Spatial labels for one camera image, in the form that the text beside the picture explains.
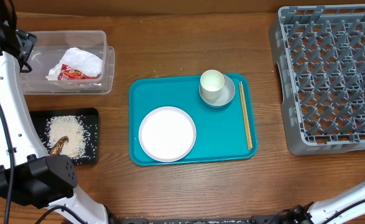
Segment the large white tissue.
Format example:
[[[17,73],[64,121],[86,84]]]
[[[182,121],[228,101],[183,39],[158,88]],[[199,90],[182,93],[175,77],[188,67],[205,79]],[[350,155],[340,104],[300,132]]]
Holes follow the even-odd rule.
[[[80,50],[76,47],[70,48],[65,52],[59,63],[49,70],[46,79],[50,81],[57,80],[62,64],[69,65],[90,77],[97,75],[100,77],[103,60],[88,51]]]

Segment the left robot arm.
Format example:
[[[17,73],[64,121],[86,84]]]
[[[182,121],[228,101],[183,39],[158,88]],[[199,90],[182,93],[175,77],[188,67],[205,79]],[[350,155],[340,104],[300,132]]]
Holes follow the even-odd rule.
[[[8,205],[58,212],[71,223],[115,223],[78,185],[71,159],[51,156],[32,123],[20,86],[36,36],[17,28],[12,1],[0,1],[0,197]]]

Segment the large white plate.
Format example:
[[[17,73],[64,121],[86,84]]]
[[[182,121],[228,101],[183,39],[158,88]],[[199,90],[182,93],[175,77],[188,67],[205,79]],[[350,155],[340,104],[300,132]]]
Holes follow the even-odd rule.
[[[149,112],[138,132],[139,144],[151,159],[175,162],[193,149],[196,126],[188,113],[173,106],[162,106]]]

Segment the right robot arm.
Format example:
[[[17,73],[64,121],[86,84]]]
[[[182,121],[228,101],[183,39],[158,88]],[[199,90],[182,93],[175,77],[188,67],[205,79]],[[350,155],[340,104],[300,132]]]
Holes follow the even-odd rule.
[[[297,206],[276,223],[341,224],[365,214],[365,181],[328,200]]]

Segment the red snack wrapper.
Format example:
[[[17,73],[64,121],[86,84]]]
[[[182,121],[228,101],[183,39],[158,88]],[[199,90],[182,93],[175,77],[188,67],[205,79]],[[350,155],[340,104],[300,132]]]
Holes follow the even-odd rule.
[[[98,75],[90,77],[79,70],[75,70],[69,65],[62,64],[61,71],[57,77],[57,80],[85,80],[98,79],[98,77]]]

